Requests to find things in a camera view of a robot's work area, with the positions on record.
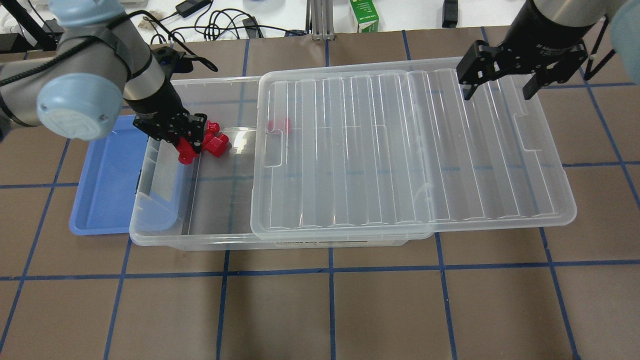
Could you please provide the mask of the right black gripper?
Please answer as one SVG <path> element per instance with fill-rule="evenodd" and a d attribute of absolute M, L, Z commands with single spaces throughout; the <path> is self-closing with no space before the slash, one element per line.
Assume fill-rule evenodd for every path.
<path fill-rule="evenodd" d="M 522 88 L 524 100 L 548 84 L 567 82 L 586 59 L 590 20 L 581 10 L 585 6 L 574 0 L 526 0 L 500 45 L 474 41 L 457 64 L 464 100 L 506 75 L 533 73 Z"/>

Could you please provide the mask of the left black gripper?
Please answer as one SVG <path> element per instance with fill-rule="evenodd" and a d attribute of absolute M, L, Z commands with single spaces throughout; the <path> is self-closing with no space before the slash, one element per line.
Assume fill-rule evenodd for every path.
<path fill-rule="evenodd" d="M 174 146 L 187 141 L 197 154 L 202 151 L 208 116 L 197 112 L 189 114 L 173 84 L 167 78 L 150 96 L 132 99 L 125 96 L 136 118 L 134 126 L 156 141 L 166 141 Z"/>

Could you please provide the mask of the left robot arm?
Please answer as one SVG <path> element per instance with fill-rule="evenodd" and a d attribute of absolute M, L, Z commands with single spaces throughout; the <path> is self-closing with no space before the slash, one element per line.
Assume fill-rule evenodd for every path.
<path fill-rule="evenodd" d="M 134 126 L 179 153 L 199 154 L 207 116 L 192 114 L 174 89 L 174 73 L 193 62 L 217 66 L 185 44 L 151 49 L 117 0 L 51 0 L 64 32 L 54 57 L 1 64 L 1 138 L 45 126 L 67 139 L 106 137 L 128 105 Z"/>

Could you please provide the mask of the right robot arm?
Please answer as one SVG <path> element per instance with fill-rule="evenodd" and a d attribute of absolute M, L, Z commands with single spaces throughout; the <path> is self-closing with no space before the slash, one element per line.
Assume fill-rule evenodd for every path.
<path fill-rule="evenodd" d="M 610 32 L 612 48 L 594 64 L 600 44 L 587 51 L 584 38 L 601 19 L 601 31 Z M 582 64 L 587 65 L 583 79 L 592 79 L 614 55 L 638 84 L 637 0 L 526 0 L 503 41 L 496 47 L 475 41 L 455 71 L 465 100 L 471 100 L 481 85 L 509 75 L 530 75 L 522 89 L 530 100 L 541 88 L 567 82 Z"/>

